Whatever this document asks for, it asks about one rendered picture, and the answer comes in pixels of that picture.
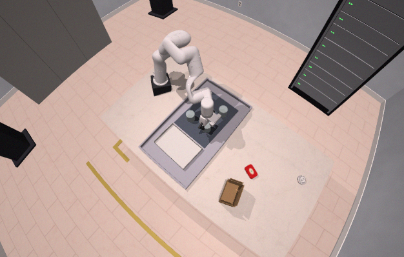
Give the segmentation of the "brown cardboard box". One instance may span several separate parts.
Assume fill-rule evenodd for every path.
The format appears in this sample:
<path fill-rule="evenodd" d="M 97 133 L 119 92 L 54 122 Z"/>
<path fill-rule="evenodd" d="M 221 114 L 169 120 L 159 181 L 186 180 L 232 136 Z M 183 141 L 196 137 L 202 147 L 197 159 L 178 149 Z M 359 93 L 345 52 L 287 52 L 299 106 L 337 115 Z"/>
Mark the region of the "brown cardboard box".
<path fill-rule="evenodd" d="M 245 185 L 243 186 L 243 182 L 234 180 L 232 178 L 228 179 L 225 185 L 226 186 L 220 202 L 222 202 L 223 204 L 228 204 L 229 206 L 236 207 L 239 203 L 239 199 Z"/>

